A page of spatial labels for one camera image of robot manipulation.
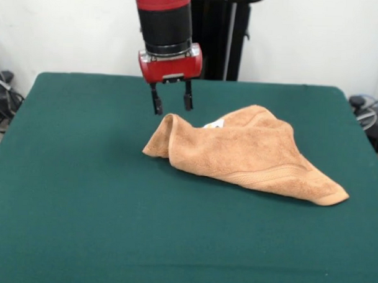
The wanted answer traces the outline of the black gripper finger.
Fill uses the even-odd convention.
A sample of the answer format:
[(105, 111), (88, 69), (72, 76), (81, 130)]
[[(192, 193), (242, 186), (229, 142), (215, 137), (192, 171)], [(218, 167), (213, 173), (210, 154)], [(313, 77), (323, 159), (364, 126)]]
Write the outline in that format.
[(185, 81), (185, 93), (184, 93), (184, 103), (186, 111), (193, 109), (193, 99), (192, 99), (192, 82), (191, 80)]
[(154, 113), (156, 115), (162, 115), (163, 114), (162, 101), (161, 101), (160, 96), (157, 93), (156, 83), (151, 83), (150, 88), (151, 88), (151, 96), (153, 100)]

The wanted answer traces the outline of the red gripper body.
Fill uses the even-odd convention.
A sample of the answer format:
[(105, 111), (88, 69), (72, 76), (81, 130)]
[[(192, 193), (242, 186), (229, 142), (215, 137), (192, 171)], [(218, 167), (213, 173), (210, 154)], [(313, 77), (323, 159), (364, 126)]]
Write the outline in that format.
[(146, 50), (138, 52), (138, 61), (148, 84), (199, 77), (202, 71), (202, 50), (198, 43), (176, 56), (153, 56)]

